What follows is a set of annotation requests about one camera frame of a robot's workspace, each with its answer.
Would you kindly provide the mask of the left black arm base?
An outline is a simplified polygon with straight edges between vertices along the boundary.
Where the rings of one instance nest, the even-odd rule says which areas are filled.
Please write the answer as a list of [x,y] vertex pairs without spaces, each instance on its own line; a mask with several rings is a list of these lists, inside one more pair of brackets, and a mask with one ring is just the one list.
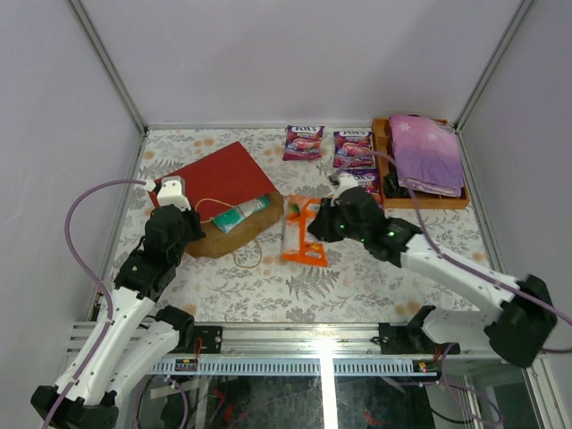
[[220,354],[223,345],[223,328],[217,325],[194,325],[184,328],[172,353]]

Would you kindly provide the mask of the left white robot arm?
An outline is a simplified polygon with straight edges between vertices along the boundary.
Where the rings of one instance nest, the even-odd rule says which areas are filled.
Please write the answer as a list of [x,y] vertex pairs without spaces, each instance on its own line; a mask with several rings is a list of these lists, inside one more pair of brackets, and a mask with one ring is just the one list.
[[114,427],[123,398],[147,371],[167,353],[194,346],[193,316],[173,306],[157,312],[135,346],[127,344],[175,278],[187,245],[204,236],[192,208],[169,205],[152,212],[115,277],[105,316],[57,381],[32,395],[45,428]]

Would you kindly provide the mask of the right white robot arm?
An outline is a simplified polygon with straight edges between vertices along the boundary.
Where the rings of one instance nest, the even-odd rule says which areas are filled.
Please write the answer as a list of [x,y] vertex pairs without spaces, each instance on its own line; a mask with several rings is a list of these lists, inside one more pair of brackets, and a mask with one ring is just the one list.
[[475,310],[421,307],[404,326],[380,326],[391,353],[429,353],[437,347],[491,349],[510,364],[533,364],[556,326],[551,297],[540,278],[519,280],[438,247],[422,229],[388,217],[360,187],[320,202],[308,232],[324,242],[351,239],[375,259],[418,273],[469,301]]

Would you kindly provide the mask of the purple candy bag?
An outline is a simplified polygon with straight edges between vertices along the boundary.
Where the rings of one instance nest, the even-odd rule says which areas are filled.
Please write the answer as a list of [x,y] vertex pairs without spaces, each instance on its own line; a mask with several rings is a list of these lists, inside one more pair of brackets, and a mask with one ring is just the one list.
[[375,168],[346,169],[344,172],[351,174],[359,186],[372,196],[379,207],[383,206],[383,200],[379,186],[379,172]]
[[372,132],[361,130],[337,130],[333,133],[334,156],[332,165],[336,168],[369,168],[374,164]]
[[324,126],[289,125],[286,128],[283,161],[316,160],[322,157]]

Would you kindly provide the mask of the red paper bag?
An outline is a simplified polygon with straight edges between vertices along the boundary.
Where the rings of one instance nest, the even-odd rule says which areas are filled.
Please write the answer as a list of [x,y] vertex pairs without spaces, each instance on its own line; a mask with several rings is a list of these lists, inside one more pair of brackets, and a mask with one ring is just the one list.
[[[199,213],[206,234],[202,240],[187,245],[186,253],[192,257],[226,256],[249,244],[284,215],[282,194],[238,141],[155,182],[174,175],[184,179],[186,196],[192,209]],[[214,225],[216,216],[261,196],[269,198],[269,206],[251,215],[230,232],[224,233]]]

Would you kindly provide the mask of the orange snack package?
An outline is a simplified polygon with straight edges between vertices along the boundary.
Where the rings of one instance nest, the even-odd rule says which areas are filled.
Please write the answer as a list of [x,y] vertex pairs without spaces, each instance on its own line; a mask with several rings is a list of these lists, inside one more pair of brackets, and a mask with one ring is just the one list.
[[316,267],[328,266],[324,245],[307,230],[317,217],[320,203],[319,198],[289,195],[282,234],[283,260]]

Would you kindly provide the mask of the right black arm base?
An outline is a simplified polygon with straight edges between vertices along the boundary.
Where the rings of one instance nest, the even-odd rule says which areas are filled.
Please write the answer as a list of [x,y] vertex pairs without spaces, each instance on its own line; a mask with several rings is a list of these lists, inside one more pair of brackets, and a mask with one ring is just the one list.
[[459,355],[457,343],[438,343],[432,340],[421,327],[408,324],[378,324],[381,352],[385,355],[434,355],[438,349],[452,346],[450,354]]

